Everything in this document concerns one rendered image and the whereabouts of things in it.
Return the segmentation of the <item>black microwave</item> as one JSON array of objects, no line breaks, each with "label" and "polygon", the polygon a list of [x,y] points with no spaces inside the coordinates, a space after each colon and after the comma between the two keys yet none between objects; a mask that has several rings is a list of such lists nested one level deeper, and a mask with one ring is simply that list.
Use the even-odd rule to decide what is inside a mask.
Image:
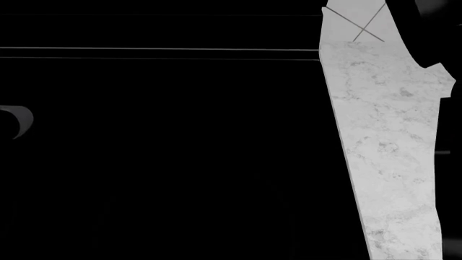
[{"label": "black microwave", "polygon": [[328,0],[0,0],[0,260],[370,260]]}]

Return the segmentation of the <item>grey curved crescent piece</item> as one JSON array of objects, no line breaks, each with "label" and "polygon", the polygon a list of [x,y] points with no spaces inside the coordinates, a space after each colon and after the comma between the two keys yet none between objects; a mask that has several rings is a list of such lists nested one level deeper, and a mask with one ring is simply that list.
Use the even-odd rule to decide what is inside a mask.
[{"label": "grey curved crescent piece", "polygon": [[11,113],[18,120],[19,130],[16,136],[12,138],[13,140],[20,138],[25,134],[30,127],[33,125],[34,116],[32,112],[20,105],[0,105],[0,111],[6,111]]}]

